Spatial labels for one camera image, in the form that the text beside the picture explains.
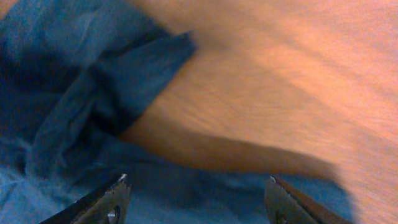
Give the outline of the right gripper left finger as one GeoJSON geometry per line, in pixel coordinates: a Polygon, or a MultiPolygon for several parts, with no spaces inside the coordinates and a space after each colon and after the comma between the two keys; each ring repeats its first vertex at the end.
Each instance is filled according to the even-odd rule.
{"type": "Polygon", "coordinates": [[[130,200],[131,186],[121,174],[40,224],[124,224],[130,200]]]}

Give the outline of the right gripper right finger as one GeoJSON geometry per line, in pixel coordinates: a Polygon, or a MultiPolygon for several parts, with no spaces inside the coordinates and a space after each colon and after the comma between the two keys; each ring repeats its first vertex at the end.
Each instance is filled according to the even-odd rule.
{"type": "Polygon", "coordinates": [[[264,203],[269,222],[273,224],[352,224],[293,185],[273,176],[267,181],[264,203]]]}

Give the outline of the navy blue shorts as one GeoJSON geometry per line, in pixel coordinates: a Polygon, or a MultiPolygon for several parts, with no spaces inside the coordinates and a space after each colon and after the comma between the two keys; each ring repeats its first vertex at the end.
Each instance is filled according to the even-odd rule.
{"type": "Polygon", "coordinates": [[[270,223],[271,176],[353,222],[336,184],[174,165],[119,140],[192,57],[126,1],[18,1],[1,19],[1,222],[40,223],[127,175],[125,223],[270,223]]]}

